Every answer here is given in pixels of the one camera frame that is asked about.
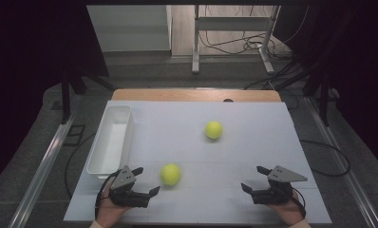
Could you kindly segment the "yellow-green tennis ball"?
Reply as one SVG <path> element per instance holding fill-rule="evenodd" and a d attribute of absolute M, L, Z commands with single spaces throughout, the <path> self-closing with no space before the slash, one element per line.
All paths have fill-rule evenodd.
<path fill-rule="evenodd" d="M 205 134 L 209 139 L 218 139 L 222 134 L 222 124 L 220 122 L 209 122 L 205 126 Z"/>
<path fill-rule="evenodd" d="M 175 185 L 180 181 L 180 167 L 174 163 L 166 164 L 160 172 L 161 182 L 166 185 Z"/>

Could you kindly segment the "black stand legs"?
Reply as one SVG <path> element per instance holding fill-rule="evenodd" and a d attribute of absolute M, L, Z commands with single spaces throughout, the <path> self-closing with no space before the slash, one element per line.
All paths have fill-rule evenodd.
<path fill-rule="evenodd" d="M 83 95 L 86 91 L 86 86 L 83 81 L 84 77 L 111 91 L 115 91 L 117 89 L 111 83 L 106 82 L 104 79 L 101 79 L 99 76 L 96 76 L 81 67 L 65 69 L 61 76 L 63 108 L 63 119 L 61 124 L 65 124 L 71 118 L 69 87 L 72 86 L 73 91 L 77 95 Z"/>
<path fill-rule="evenodd" d="M 304 71 L 296 74 L 295 76 L 292 76 L 290 79 L 284 81 L 283 83 L 276 85 L 274 89 L 276 91 L 282 90 L 287 86 L 290 86 L 306 77 L 309 77 L 309 79 L 302 89 L 303 94 L 307 97 L 310 97 L 317 91 L 317 89 L 320 89 L 318 115 L 323 124 L 325 126 L 328 126 L 329 122 L 327 111 L 329 101 L 329 79 L 324 73 L 324 67 L 322 63 L 314 63 Z"/>

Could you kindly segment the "white plastic bin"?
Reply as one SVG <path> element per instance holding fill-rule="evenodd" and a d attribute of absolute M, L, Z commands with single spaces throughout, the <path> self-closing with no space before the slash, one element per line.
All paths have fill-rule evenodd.
<path fill-rule="evenodd" d="M 108 106 L 91 146 L 86 172 L 102 181 L 127 165 L 133 131 L 131 107 Z"/>

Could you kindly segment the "person's right hand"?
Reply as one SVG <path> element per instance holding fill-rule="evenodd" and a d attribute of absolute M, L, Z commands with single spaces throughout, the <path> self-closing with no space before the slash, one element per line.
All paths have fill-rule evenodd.
<path fill-rule="evenodd" d="M 293 193 L 293 198 L 295 201 L 289 200 L 281 205 L 268 204 L 268 207 L 275 211 L 288 227 L 291 227 L 304 219 L 300 208 L 297 205 L 298 196 L 296 192 Z"/>

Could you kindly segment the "dark curtain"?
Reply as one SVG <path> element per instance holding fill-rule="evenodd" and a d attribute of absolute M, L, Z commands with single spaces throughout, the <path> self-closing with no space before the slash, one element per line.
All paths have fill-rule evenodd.
<path fill-rule="evenodd" d="M 312 76 L 306 92 L 328 86 L 336 107 L 378 161 L 378 0 L 296 0 L 311 7 L 306 20 L 296 4 L 280 18 L 284 29 L 301 30 L 286 41 Z"/>
<path fill-rule="evenodd" d="M 45 91 L 67 76 L 108 75 L 87 0 L 0 0 L 0 175 L 27 136 Z"/>

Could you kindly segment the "white table sheet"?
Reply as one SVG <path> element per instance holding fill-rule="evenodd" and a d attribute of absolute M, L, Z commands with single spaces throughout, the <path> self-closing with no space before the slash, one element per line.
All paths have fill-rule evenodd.
<path fill-rule="evenodd" d="M 241 184 L 264 190 L 269 183 L 257 166 L 277 165 L 308 178 L 294 184 L 306 200 L 307 219 L 327 224 L 331 218 L 322 200 L 293 120 L 285 104 L 224 102 L 128 102 L 134 131 L 127 165 L 143 167 L 134 190 L 160 192 L 146 208 L 136 208 L 123 222 L 146 225 L 277 224 L 277 215 L 256 205 Z M 220 122 L 222 134 L 209 139 L 205 126 Z M 161 169 L 180 167 L 175 185 L 161 182 Z"/>

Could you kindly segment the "metal floor rail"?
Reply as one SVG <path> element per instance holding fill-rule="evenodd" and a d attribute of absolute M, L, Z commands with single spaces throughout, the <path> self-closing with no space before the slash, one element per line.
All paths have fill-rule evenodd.
<path fill-rule="evenodd" d="M 15 213 L 13 214 L 12 219 L 10 220 L 8 228 L 24 228 L 27 224 L 35 203 L 41 194 L 45 182 L 47 181 L 51 168 L 64 144 L 66 135 L 74 122 L 78 107 L 83 98 L 83 95 L 75 95 L 73 97 L 70 105 L 70 114 L 66 120 L 58 126 L 47 148 L 47 151 L 28 186 L 27 191 L 25 192 Z"/>
<path fill-rule="evenodd" d="M 324 142 L 328 145 L 336 147 L 337 149 L 340 149 L 340 146 L 337 143 L 337 140 L 334 138 L 331 129 L 328 126 L 325 126 L 324 122 L 321 120 L 316 102 L 310 97 L 306 97 L 305 102 L 307 103 L 309 111 L 311 112 L 314 121 L 324 138 Z M 353 171 L 350 170 L 344 176 L 344 179 L 366 224 L 368 225 L 368 228 L 378 228 L 378 214 L 371 200 L 369 199 L 368 194 L 363 189 L 362 184 L 356 178 Z"/>

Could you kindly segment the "white cabinet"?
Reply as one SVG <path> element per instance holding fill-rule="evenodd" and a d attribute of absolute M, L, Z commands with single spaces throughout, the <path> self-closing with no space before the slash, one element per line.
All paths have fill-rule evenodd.
<path fill-rule="evenodd" d="M 169 5 L 88 6 L 102 52 L 171 49 Z"/>

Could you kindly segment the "person's left hand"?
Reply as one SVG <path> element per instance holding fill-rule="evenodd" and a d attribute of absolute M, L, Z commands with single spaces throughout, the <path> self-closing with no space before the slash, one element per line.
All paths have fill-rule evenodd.
<path fill-rule="evenodd" d="M 109 191 L 104 190 L 100 199 L 98 215 L 95 220 L 100 223 L 103 228 L 112 228 L 116 225 L 123 214 L 129 210 L 129 207 L 121 207 L 115 205 L 108 197 Z"/>

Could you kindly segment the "grey metal stand frame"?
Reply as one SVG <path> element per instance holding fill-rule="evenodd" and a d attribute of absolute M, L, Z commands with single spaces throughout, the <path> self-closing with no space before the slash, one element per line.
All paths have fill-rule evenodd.
<path fill-rule="evenodd" d="M 195 36 L 192 52 L 192 72 L 199 73 L 199 33 L 201 31 L 262 31 L 265 33 L 261 45 L 257 45 L 258 53 L 268 74 L 274 73 L 273 65 L 268 55 L 268 44 L 274 30 L 279 6 L 273 6 L 269 17 L 200 17 L 199 5 L 195 10 Z"/>

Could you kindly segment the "wooden table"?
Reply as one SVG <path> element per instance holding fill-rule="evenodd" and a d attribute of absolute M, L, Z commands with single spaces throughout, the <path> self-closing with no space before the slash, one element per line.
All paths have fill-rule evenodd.
<path fill-rule="evenodd" d="M 272 90 L 194 89 L 194 88 L 124 88 L 113 92 L 112 101 L 157 102 L 280 102 Z"/>

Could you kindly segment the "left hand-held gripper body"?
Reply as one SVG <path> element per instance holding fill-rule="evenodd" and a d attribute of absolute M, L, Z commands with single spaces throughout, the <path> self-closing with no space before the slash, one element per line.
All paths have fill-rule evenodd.
<path fill-rule="evenodd" d="M 148 206 L 150 195 L 147 193 L 138 193 L 132 190 L 136 177 L 128 166 L 124 166 L 117 171 L 116 178 L 111 182 L 109 189 L 109 198 L 115 205 L 121 207 L 140 207 Z"/>

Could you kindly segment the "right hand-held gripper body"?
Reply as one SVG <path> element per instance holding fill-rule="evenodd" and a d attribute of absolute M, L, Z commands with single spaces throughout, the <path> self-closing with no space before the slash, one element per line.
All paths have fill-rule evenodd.
<path fill-rule="evenodd" d="M 266 176 L 270 184 L 267 190 L 253 190 L 254 204 L 284 204 L 293 196 L 292 182 L 307 181 L 308 178 L 277 165 Z"/>

